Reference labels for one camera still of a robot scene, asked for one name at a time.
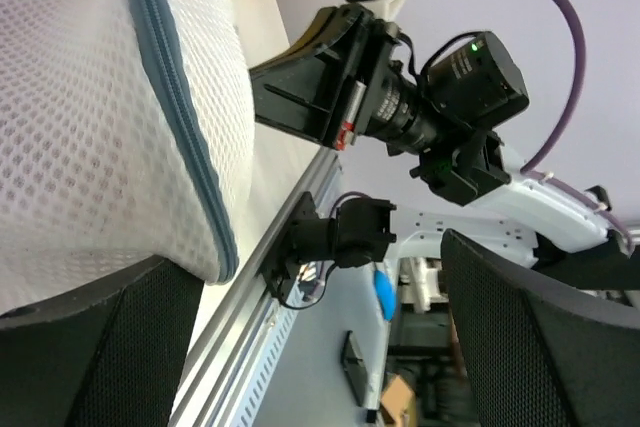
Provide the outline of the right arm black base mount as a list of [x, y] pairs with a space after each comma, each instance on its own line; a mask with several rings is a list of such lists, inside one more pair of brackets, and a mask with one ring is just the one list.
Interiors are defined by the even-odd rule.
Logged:
[[388, 200], [356, 196], [344, 201], [333, 216], [322, 217], [312, 194], [303, 192], [260, 267], [271, 296], [290, 308], [287, 299], [306, 264], [329, 262], [335, 269], [383, 261], [397, 240], [391, 232], [396, 210]]

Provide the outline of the white mesh laundry bag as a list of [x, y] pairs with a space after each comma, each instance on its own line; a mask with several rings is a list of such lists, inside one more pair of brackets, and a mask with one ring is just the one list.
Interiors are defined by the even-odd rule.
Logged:
[[1, 0], [1, 254], [236, 273], [254, 144], [231, 0]]

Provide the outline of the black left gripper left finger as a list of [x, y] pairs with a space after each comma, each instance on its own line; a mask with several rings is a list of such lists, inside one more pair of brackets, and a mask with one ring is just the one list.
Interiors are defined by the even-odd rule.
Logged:
[[3, 314], [2, 425], [167, 425], [203, 286], [154, 256]]

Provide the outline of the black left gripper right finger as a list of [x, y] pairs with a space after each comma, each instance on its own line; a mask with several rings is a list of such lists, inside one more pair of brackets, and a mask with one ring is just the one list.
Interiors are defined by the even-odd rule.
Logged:
[[449, 305], [483, 426], [636, 426], [639, 312], [448, 229]]

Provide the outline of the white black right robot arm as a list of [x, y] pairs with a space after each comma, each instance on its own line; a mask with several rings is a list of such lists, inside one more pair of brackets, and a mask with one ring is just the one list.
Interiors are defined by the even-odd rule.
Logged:
[[531, 230], [533, 266], [582, 290], [635, 290], [639, 249], [605, 189], [580, 193], [510, 164], [496, 129], [529, 104], [522, 74], [489, 31], [454, 37], [417, 68], [392, 56], [409, 38], [357, 4], [326, 7], [288, 50], [250, 71], [263, 125], [335, 151], [358, 137], [411, 154], [437, 197]]

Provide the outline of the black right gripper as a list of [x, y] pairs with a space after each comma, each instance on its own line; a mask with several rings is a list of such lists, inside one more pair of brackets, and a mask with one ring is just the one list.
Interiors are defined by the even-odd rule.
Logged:
[[[249, 70], [255, 120], [333, 146], [372, 22], [358, 4], [320, 9], [291, 47]], [[374, 73], [366, 83], [373, 98], [362, 134], [386, 144], [391, 155], [460, 149], [529, 106], [521, 70], [492, 31], [455, 35], [420, 70], [411, 54], [408, 77], [388, 54], [362, 65]]]

